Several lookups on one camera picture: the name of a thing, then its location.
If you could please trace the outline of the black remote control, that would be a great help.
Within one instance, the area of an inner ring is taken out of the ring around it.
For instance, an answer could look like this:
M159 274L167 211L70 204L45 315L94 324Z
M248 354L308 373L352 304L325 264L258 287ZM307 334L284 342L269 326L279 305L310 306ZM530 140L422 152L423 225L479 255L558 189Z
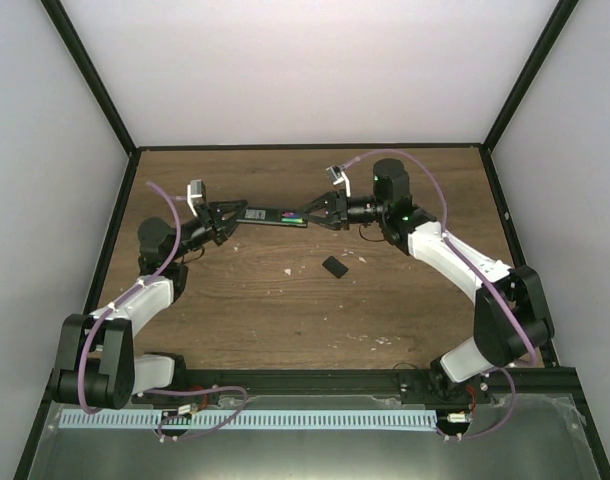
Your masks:
M303 224L288 224L280 221L283 218L284 212L294 212L298 214L298 218L304 220ZM258 207L248 206L241 214L239 219L240 224L253 224L253 225L264 225L264 226L276 226L276 227L292 227L292 228L306 228L308 226L307 220L296 210L278 208L278 207Z

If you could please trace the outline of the green AAA battery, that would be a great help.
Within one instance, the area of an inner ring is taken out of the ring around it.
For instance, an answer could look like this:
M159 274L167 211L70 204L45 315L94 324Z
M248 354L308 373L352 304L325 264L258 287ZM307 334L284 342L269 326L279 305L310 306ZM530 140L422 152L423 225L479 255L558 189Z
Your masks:
M292 217L283 217L280 219L282 223L288 224L303 224L304 220L302 218L292 218Z

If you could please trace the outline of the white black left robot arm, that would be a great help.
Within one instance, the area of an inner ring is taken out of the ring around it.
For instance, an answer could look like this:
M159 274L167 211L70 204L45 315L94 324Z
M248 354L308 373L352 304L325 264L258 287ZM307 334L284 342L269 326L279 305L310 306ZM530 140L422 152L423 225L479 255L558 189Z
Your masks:
M185 223L160 217L138 228L139 275L117 299L86 315L72 314L61 327L49 390L53 401L87 413L118 410L132 396L154 390L166 403L181 402L188 377L176 370L176 354L136 356L136 335L184 292L188 266L184 257L212 242L226 242L248 206L245 200L200 201Z

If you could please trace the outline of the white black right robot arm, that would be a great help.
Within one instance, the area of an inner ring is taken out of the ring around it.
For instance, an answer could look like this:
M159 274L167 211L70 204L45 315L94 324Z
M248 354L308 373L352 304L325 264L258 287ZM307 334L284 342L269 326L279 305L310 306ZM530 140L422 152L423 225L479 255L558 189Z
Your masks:
M330 230L375 223L383 238L404 254L443 275L474 306L472 336L435 359L429 389L443 403L457 399L473 377L510 366L527 356L537 363L537 349L555 329L538 273L527 265L512 267L469 246L413 201L410 177L396 158L376 161L373 192L352 193L346 165L327 170L334 190L300 207L308 222Z

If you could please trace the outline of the black battery compartment cover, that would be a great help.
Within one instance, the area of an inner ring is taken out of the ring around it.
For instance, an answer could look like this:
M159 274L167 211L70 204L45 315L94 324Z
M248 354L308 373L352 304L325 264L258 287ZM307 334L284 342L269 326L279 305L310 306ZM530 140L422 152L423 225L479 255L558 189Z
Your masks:
M334 256L326 258L322 267L337 279L341 279L349 271L348 267Z

